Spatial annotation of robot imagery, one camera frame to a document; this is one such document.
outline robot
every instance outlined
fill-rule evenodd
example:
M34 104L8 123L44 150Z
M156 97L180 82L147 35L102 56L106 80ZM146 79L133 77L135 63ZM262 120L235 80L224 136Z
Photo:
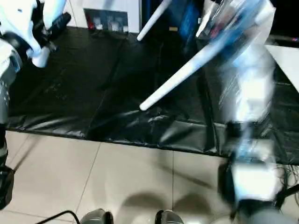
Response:
M46 66L50 52L56 50L52 41L71 20L69 13L63 14L65 2L0 0L0 209L11 201L14 184L14 171L5 166L9 87L27 61L40 68Z
M65 1L47 0L42 5L38 0L15 0L14 4L0 0L0 209L11 201L14 183L14 171L5 166L9 86L28 60L37 67L46 66L50 52L56 50L52 41L71 19L68 13L63 14ZM228 122L228 141L224 147L232 150L232 157L219 168L219 192L235 211L234 215L238 214L244 222L291 224L295 222L275 208L279 189L272 166L276 163L273 145L255 135L256 124L268 114L274 86L271 60L255 45L258 31L254 28L266 17L261 12L268 3L268 0L224 0L216 10L208 11L207 23L200 30L210 43L203 48L204 54L199 52L184 66L187 71L181 71L179 76L191 75L230 46L228 60L220 73L223 85L220 106ZM163 94L171 91L173 85L167 88ZM153 105L158 98L142 109ZM73 212L65 211L40 224L65 213L71 213L80 223ZM81 223L112 224L113 216L99 209L88 213ZM156 224L166 223L183 224L183 221L170 210L159 211Z

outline black plastic sheet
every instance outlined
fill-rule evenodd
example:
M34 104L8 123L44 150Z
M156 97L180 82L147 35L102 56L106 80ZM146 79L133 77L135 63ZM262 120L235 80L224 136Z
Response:
M145 112L139 104L196 53L176 38L68 28L48 66L27 64L11 88L8 129L227 157L214 74L199 70ZM299 94L277 66L261 136L277 160L299 164Z

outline floor tile grout line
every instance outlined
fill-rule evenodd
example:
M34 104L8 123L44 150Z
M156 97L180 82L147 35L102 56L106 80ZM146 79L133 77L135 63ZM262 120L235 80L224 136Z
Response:
M23 213L23 212L19 212L19 211L2 210L2 212L9 212L9 213L19 214L19 215L24 215L24 216L30 216L30 217L36 217L36 218L44 218L44 219L49 218L49 217L45 217L45 216L38 216L38 215L27 214L27 213ZM68 223L72 223L73 222L73 221L64 220L64 219L60 219L60 218L56 218L55 220L63 221L63 222L68 222Z
M82 201L82 198L83 198L83 194L84 194L85 189L86 189L86 187L87 187L87 183L88 183L89 178L90 178L90 175L91 175L91 173L92 173L93 166L94 166L94 164L95 164L95 160L97 159L97 156L98 156L98 153L99 153L101 144L102 144L102 142L100 142L99 147L98 147L98 150L97 150L97 153L96 153L96 155L95 155L95 157L94 157L94 159L93 159L93 164L92 164L92 167L90 168L90 171L89 171L89 174L88 174L88 177L87 177L85 186L84 186L84 188L83 188L83 191L82 191L82 194L81 194L81 197L80 197L80 200L79 200L79 204L78 204L78 206L77 206L77 208L76 208L76 212L75 212L75 214L77 214L77 212L78 212L78 210L79 210L79 207L80 207L80 204L81 204L81 201Z
M172 151L172 205L171 205L171 209L173 210L173 205L174 205L174 151Z
M17 156L17 154L20 152L20 150L22 149L22 147L24 146L25 142L28 140L28 138L31 136L31 134L28 134L28 136L26 137L26 139L23 141L23 143L20 145L20 147L18 148L17 152L15 153L14 157L11 159L10 164L12 164L12 162L14 161L15 157Z

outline white robot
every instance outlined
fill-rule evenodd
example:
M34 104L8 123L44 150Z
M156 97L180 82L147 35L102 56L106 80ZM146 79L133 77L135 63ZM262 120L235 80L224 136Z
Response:
M45 67L51 42L71 20L63 14L66 0L0 0L0 209L11 200L13 171L5 166L7 145L5 128L8 118L9 86L28 60Z

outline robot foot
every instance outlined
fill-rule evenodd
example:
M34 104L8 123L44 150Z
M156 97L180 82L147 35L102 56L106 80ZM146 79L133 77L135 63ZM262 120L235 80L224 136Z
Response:
M171 210L160 210L156 214L155 224L184 224L180 216Z
M97 209L87 213L82 219L81 224L113 224L113 216L109 211Z

